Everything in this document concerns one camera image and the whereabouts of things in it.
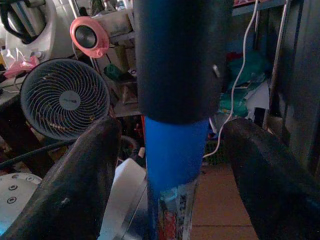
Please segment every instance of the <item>white container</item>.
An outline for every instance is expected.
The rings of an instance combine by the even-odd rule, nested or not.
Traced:
[[[92,18],[101,24],[101,26],[107,31],[109,37],[114,37],[130,33],[133,30],[128,14],[132,14],[132,9],[124,9],[105,15],[97,15]]]

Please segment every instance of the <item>screw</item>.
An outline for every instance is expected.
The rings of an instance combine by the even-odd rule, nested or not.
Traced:
[[[9,189],[10,191],[13,191],[13,190],[16,190],[17,188],[18,188],[17,185],[12,185],[12,186],[10,186],[8,189]]]
[[[6,202],[8,204],[13,204],[15,201],[17,201],[17,198],[15,196],[12,196]]]
[[[25,180],[31,182],[33,181],[35,178],[33,176],[27,176]]]

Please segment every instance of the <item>electric fan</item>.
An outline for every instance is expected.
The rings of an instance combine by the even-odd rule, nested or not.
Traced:
[[[104,79],[87,64],[53,59],[34,68],[20,91],[21,108],[39,133],[73,140],[108,114],[110,93]]]

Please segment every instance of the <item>power cord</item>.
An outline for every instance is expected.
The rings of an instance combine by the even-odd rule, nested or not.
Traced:
[[[203,158],[207,158],[207,157],[210,157],[212,155],[214,155],[219,147],[220,147],[220,142],[221,142],[221,134],[222,134],[222,131],[224,129],[224,125],[230,121],[230,119],[232,118],[232,115],[234,113],[234,97],[235,97],[235,89],[236,89],[236,86],[237,86],[237,83],[239,81],[239,78],[242,74],[242,72],[244,71],[244,68],[245,68],[245,65],[246,65],[246,46],[247,46],[247,38],[248,38],[248,34],[249,34],[249,31],[250,31],[250,28],[252,26],[252,24],[254,23],[254,20],[256,18],[256,15],[257,15],[257,10],[258,10],[258,3],[259,3],[259,0],[255,0],[255,3],[254,3],[254,10],[253,10],[253,14],[252,14],[252,17],[251,17],[251,20],[249,22],[249,25],[248,27],[246,28],[246,31],[245,31],[245,34],[244,34],[244,37],[243,37],[243,47],[242,47],[242,51],[243,51],[243,62],[242,62],[242,67],[238,73],[238,75],[236,76],[236,79],[234,81],[234,84],[232,86],[232,89],[231,89],[231,110],[230,110],[230,114],[228,116],[228,118],[225,120],[225,122],[223,123],[222,127],[220,128],[220,131],[219,131],[219,134],[218,134],[218,142],[217,142],[217,145],[216,145],[216,148],[213,152],[211,153],[208,153],[206,155],[203,156]],[[210,122],[210,126],[212,128],[212,130],[214,131],[214,125],[212,123],[212,120],[211,118],[209,118],[209,122]]]

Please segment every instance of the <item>kettle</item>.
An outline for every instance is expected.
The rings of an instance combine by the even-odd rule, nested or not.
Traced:
[[[46,18],[40,8],[45,3],[45,0],[0,0],[4,28],[24,44],[30,44],[46,26]]]

